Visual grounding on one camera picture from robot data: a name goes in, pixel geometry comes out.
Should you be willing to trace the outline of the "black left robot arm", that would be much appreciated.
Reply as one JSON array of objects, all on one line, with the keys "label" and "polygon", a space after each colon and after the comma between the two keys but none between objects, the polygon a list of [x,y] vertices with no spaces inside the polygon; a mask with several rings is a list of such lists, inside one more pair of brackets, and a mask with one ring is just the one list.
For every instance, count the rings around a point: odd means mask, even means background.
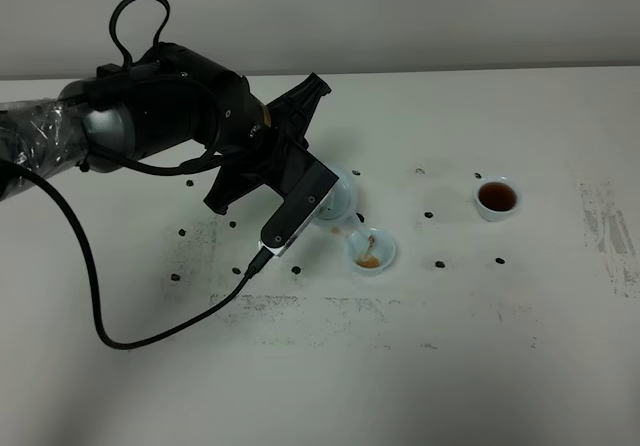
[{"label": "black left robot arm", "polygon": [[267,186],[282,202],[260,241],[280,255],[337,182],[305,138],[329,91],[310,75],[266,104],[244,76],[163,43],[127,69],[101,66],[55,99],[3,104],[1,157],[45,178],[77,165],[157,176],[212,170],[216,178],[204,202],[219,215]]}]

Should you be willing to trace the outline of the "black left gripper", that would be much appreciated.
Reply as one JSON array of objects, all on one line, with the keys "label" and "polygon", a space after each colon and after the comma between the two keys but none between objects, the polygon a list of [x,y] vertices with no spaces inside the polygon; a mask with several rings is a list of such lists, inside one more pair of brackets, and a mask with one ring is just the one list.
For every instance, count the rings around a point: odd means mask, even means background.
[{"label": "black left gripper", "polygon": [[214,213],[226,215],[231,203],[261,185],[276,192],[283,202],[311,165],[322,163],[308,151],[305,135],[320,100],[330,93],[330,86],[311,73],[271,101],[267,109],[274,128],[264,134],[257,151],[219,168],[204,204]]}]

